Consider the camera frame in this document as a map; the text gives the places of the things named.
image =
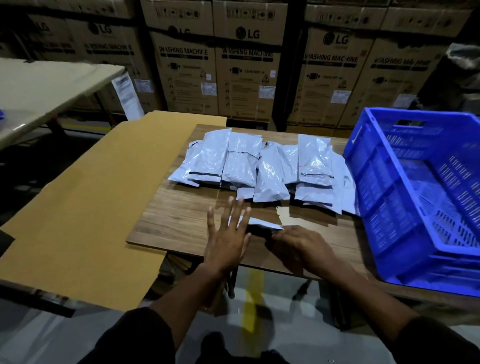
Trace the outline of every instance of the black shirt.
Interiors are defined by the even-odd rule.
[[[410,321],[392,346],[398,364],[480,363],[480,350],[447,326],[427,317]],[[127,312],[96,343],[79,363],[175,363],[170,327],[148,307]],[[233,357],[223,346],[220,334],[207,335],[202,342],[200,363],[286,363],[276,351],[260,358]]]

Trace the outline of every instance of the blue crate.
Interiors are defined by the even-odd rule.
[[[345,147],[379,275],[480,297],[480,122],[365,108]]]

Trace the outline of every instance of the brown paper sheet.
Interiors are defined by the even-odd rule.
[[[15,238],[0,279],[121,311],[136,308],[165,253],[125,238],[197,124],[154,111],[120,124],[1,227]]]

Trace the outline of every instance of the black sleeve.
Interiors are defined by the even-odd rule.
[[[148,307],[128,311],[80,363],[174,364],[172,332],[162,317]]]
[[[397,364],[480,363],[480,350],[452,329],[428,317],[410,321],[393,344]]]

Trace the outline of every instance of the white sticker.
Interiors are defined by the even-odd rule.
[[[216,96],[216,83],[202,82],[202,95]]]
[[[351,91],[340,91],[335,90],[333,92],[332,100],[330,103],[332,104],[346,104],[348,99],[350,98]]]
[[[142,109],[142,105],[140,105],[128,73],[124,73],[122,76],[113,79],[112,84],[120,99],[127,120],[138,120],[143,117],[145,115],[144,110]]]
[[[150,80],[134,80],[135,86],[137,86],[138,92],[148,92],[153,93],[155,90],[153,89],[152,82]]]
[[[258,90],[259,98],[275,98],[275,86],[260,86]]]
[[[412,94],[400,94],[393,103],[393,108],[407,109],[410,107],[412,101],[417,97],[417,95]]]

